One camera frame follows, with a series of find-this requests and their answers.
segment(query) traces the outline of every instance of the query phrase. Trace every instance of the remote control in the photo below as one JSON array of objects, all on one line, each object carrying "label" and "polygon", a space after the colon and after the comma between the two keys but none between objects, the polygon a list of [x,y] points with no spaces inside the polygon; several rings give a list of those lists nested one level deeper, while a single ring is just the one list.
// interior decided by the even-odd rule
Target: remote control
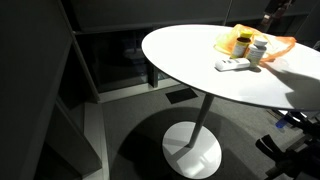
[{"label": "remote control", "polygon": [[249,66],[250,66],[250,61],[246,58],[216,61],[216,69],[218,69],[219,71],[241,69],[241,68],[247,68]]}]

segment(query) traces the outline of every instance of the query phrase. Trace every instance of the plastic bag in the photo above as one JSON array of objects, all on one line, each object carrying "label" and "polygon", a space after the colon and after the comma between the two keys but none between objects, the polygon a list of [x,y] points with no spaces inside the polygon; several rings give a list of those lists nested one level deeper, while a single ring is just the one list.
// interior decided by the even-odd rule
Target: plastic bag
[{"label": "plastic bag", "polygon": [[221,34],[216,38],[216,43],[214,45],[215,49],[222,53],[231,55],[233,47],[242,30],[251,30],[253,32],[251,44],[254,42],[254,38],[256,37],[264,38],[268,41],[268,44],[266,45],[267,51],[261,61],[272,61],[275,58],[286,54],[296,43],[296,39],[294,37],[266,35],[254,28],[237,24],[231,32]]}]

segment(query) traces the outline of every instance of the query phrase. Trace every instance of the gray carpet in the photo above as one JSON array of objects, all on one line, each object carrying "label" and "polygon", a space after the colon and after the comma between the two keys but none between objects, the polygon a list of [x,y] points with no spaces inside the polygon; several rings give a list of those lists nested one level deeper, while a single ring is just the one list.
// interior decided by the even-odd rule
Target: gray carpet
[{"label": "gray carpet", "polygon": [[[194,122],[204,98],[171,104],[166,93],[183,85],[103,104],[111,180],[187,179],[165,161],[162,137],[173,124]],[[222,148],[222,164],[207,179],[264,179],[274,162],[262,154],[255,141],[270,134],[285,149],[301,137],[300,130],[274,126],[276,119],[265,109],[215,98],[204,124]],[[280,180],[290,179],[285,175]]]}]

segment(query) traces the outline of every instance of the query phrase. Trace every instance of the bottle cap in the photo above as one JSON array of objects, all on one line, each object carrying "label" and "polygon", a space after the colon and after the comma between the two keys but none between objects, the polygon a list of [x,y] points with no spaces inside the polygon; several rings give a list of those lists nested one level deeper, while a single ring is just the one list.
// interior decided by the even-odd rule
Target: bottle cap
[{"label": "bottle cap", "polygon": [[250,31],[250,30],[242,30],[240,32],[240,37],[243,37],[243,38],[251,38],[253,32]]},{"label": "bottle cap", "polygon": [[254,39],[254,45],[256,46],[264,46],[268,43],[268,41],[264,38],[255,38]]}]

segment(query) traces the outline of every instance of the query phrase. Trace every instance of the table pedestal base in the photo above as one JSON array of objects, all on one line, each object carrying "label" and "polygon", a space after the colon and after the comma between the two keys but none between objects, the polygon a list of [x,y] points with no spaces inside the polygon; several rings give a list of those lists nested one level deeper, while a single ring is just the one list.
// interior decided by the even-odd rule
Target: table pedestal base
[{"label": "table pedestal base", "polygon": [[217,171],[221,148],[216,137],[202,127],[193,148],[188,147],[195,123],[180,122],[171,126],[162,141],[163,154],[169,165],[190,179],[203,179]]}]

